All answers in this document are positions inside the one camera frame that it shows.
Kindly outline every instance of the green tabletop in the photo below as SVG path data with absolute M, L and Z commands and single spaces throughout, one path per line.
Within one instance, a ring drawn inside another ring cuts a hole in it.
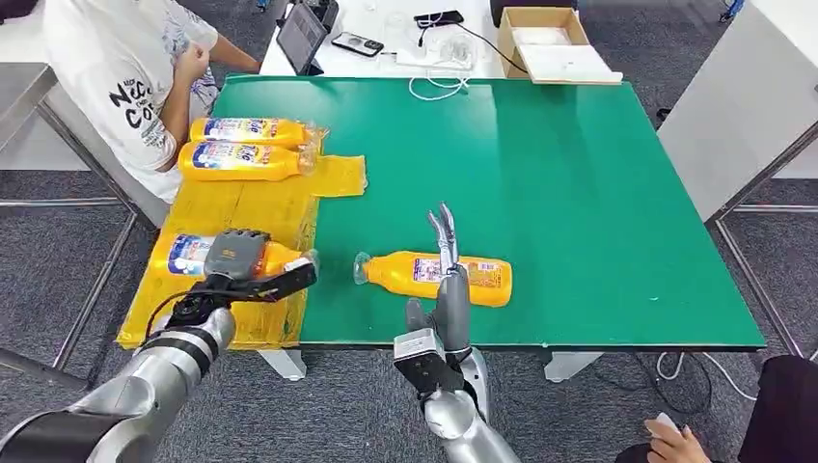
M 445 200 L 462 256 L 513 266 L 510 303 L 472 309 L 477 345 L 763 346 L 630 84 L 472 80 L 436 102 L 407 84 L 234 76 L 216 104 L 315 122 L 325 152 L 367 157 L 363 197 L 320 203 L 302 342 L 392 342 L 406 297 L 355 286 L 352 261 L 436 252 L 425 213 Z

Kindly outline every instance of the yellow liquid bottle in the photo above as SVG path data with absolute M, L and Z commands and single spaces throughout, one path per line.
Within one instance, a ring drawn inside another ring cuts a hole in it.
M 310 139 L 323 138 L 316 130 L 286 119 L 202 118 L 190 124 L 191 142 L 235 142 L 255 145 L 297 147 Z
M 153 246 L 149 265 L 171 275 L 203 277 L 205 259 L 215 239 L 215 236 L 196 234 L 163 234 Z M 261 259 L 256 263 L 254 277 L 271 277 L 283 273 L 286 264 L 299 258 L 309 259 L 317 271 L 318 251 L 315 249 L 302 253 L 281 243 L 268 241 L 264 245 Z
M 317 143 L 291 150 L 269 145 L 190 142 L 179 152 L 178 167 L 193 180 L 269 180 L 307 176 L 315 170 Z
M 511 298 L 511 264 L 498 259 L 460 258 L 469 273 L 472 304 L 501 307 Z M 355 257 L 353 278 L 356 285 L 375 283 L 395 294 L 437 297 L 442 279 L 440 256 L 398 251 L 373 258 L 366 253 Z

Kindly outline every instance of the cardboard box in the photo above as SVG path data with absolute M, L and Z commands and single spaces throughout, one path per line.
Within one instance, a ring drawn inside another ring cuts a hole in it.
M 508 78 L 527 78 L 536 84 L 612 84 L 622 79 L 622 74 L 611 72 L 590 46 L 583 25 L 570 8 L 507 7 L 497 44 L 515 65 L 528 69 L 529 60 L 533 69 L 529 75 L 503 60 Z

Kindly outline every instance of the man's arm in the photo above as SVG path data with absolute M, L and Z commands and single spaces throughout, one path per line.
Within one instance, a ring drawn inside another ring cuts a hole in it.
M 221 34 L 219 34 L 219 39 L 216 40 L 215 46 L 210 50 L 210 58 L 218 63 L 253 74 L 258 74 L 261 69 L 261 63 L 253 59 L 253 57 L 242 51 L 239 47 L 233 45 L 231 41 L 225 39 Z
M 175 0 L 165 0 L 168 12 L 181 24 L 191 41 L 210 52 L 213 61 L 244 72 L 259 73 L 261 63 L 219 34 L 213 26 L 182 7 Z
M 156 168 L 156 172 L 168 172 L 177 163 L 178 152 L 187 141 L 190 126 L 190 86 L 207 70 L 210 59 L 207 50 L 191 42 L 178 60 L 174 69 L 174 85 L 165 99 L 159 120 L 177 142 L 174 155 L 168 162 Z

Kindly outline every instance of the human hand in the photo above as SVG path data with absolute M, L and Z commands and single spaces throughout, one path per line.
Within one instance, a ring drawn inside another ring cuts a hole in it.
M 688 426 L 679 434 L 675 429 L 657 422 L 645 420 L 645 427 L 659 438 L 650 440 L 647 461 L 650 463 L 710 463 L 701 444 Z
M 174 79 L 187 85 L 192 85 L 199 77 L 205 75 L 210 64 L 210 53 L 195 42 L 190 42 L 184 53 L 179 55 Z

